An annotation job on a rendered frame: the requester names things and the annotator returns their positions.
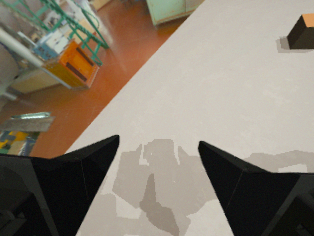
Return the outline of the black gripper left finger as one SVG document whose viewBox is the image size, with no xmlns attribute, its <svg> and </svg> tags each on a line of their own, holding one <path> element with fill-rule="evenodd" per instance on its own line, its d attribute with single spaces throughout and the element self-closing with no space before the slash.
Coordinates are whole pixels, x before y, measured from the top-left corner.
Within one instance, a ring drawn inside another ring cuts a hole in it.
<svg viewBox="0 0 314 236">
<path fill-rule="evenodd" d="M 32 192 L 52 236 L 75 236 L 119 143 L 113 135 L 56 158 L 0 153 L 0 188 Z"/>
</svg>

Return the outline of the small tan and brown cube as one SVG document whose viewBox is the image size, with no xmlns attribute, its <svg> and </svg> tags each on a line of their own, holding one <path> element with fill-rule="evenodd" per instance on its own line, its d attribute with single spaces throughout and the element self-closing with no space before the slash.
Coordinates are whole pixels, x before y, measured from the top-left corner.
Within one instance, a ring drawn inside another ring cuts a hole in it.
<svg viewBox="0 0 314 236">
<path fill-rule="evenodd" d="M 314 49 L 314 14 L 302 14 L 287 35 L 290 50 Z"/>
</svg>

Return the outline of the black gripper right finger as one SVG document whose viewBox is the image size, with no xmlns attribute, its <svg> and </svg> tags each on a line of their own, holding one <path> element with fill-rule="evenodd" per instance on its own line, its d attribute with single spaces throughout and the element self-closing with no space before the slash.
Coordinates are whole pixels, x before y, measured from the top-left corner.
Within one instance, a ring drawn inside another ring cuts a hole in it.
<svg viewBox="0 0 314 236">
<path fill-rule="evenodd" d="M 273 173 L 200 141 L 201 162 L 233 236 L 268 236 L 299 194 L 314 193 L 314 173 Z"/>
</svg>

